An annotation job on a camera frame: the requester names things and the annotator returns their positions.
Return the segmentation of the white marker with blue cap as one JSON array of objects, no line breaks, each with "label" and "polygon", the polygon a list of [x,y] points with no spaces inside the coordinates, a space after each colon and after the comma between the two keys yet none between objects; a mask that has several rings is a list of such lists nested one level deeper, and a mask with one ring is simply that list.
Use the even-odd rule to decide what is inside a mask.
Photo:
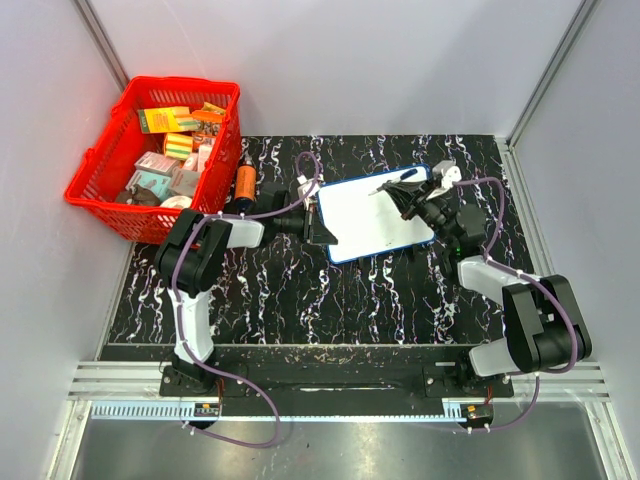
[{"label": "white marker with blue cap", "polygon": [[405,181],[405,180],[409,179],[410,177],[414,176],[417,173],[418,173],[418,170],[416,168],[411,168],[409,170],[405,170],[398,177],[396,177],[394,179],[386,180],[384,183],[382,183],[380,186],[378,186],[376,189],[374,189],[372,192],[370,192],[369,195],[370,196],[376,195],[377,193],[385,190],[388,185],[397,184],[397,183],[400,183],[402,181]]}]

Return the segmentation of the blue-framed whiteboard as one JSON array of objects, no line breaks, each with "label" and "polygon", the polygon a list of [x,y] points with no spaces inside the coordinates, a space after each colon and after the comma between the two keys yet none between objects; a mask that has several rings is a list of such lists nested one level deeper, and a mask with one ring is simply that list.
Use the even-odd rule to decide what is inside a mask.
[{"label": "blue-framed whiteboard", "polygon": [[328,247],[334,264],[430,244],[434,232],[420,219],[401,218],[389,195],[373,190],[412,168],[354,177],[322,186],[317,193],[324,226],[338,243]]}]

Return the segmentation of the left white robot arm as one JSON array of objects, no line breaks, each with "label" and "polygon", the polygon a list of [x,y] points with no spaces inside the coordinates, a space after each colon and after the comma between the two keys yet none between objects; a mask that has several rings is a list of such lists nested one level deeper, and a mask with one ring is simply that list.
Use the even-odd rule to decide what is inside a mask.
[{"label": "left white robot arm", "polygon": [[316,213],[319,188],[317,180],[301,181],[293,201],[285,186],[271,183],[248,214],[180,213],[154,261],[170,295],[177,334],[170,364],[162,372],[162,396],[206,395],[221,384],[213,368],[209,302],[228,250],[264,248],[279,235],[312,245],[338,243]]}]

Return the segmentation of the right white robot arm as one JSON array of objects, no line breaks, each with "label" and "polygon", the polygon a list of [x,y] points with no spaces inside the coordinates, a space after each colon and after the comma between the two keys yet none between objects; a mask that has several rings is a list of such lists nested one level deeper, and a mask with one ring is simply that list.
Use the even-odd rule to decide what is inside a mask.
[{"label": "right white robot arm", "polygon": [[420,219],[444,244],[442,268],[452,281],[502,308],[504,336],[469,351],[468,363],[454,373],[460,392],[476,396],[499,374],[566,373],[591,356],[592,340],[569,280],[494,260],[501,229],[486,231],[479,206],[453,206],[444,196],[447,187],[435,180],[388,181],[379,189],[403,220]]}]

